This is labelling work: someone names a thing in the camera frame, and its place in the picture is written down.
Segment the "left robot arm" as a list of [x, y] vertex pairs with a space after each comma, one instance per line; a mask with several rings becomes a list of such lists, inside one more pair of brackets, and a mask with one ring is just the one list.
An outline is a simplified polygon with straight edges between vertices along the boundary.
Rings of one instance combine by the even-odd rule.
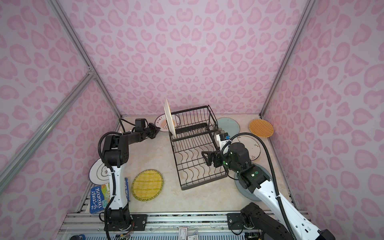
[[159, 132], [160, 128], [155, 124], [139, 118], [130, 132], [107, 132], [99, 140], [98, 154], [107, 168], [110, 184], [110, 200], [104, 209], [103, 219], [108, 237], [109, 231], [132, 231], [134, 228], [124, 177], [124, 167], [130, 155], [129, 145], [154, 139]]

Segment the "white plate orange sunburst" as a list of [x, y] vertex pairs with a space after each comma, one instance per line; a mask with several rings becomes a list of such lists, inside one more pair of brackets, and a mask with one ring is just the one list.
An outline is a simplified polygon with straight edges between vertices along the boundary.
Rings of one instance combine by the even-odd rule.
[[[173, 119], [174, 128], [176, 129], [180, 125], [181, 120], [180, 120], [179, 116], [176, 116], [176, 115], [172, 115], [172, 119]], [[155, 126], [160, 128], [161, 132], [168, 132], [169, 131], [169, 126], [168, 126], [166, 114], [162, 114], [156, 118]]]

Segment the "star plate yellow rim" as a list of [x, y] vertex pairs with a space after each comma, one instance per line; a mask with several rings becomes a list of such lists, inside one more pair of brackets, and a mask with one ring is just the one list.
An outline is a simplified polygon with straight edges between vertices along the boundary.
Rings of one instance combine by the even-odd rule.
[[168, 99], [165, 99], [164, 111], [167, 119], [168, 129], [173, 137], [176, 137], [176, 128], [173, 121], [170, 105]]

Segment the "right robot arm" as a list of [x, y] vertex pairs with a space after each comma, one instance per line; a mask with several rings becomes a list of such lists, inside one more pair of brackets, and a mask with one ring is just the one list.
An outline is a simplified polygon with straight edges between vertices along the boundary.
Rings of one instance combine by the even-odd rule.
[[273, 176], [252, 163], [244, 144], [233, 143], [214, 152], [204, 151], [202, 156], [208, 166], [225, 167], [237, 174], [241, 187], [275, 215], [270, 217], [257, 204], [250, 203], [241, 209], [243, 227], [259, 229], [274, 240], [335, 239], [329, 230], [320, 230], [280, 194]]

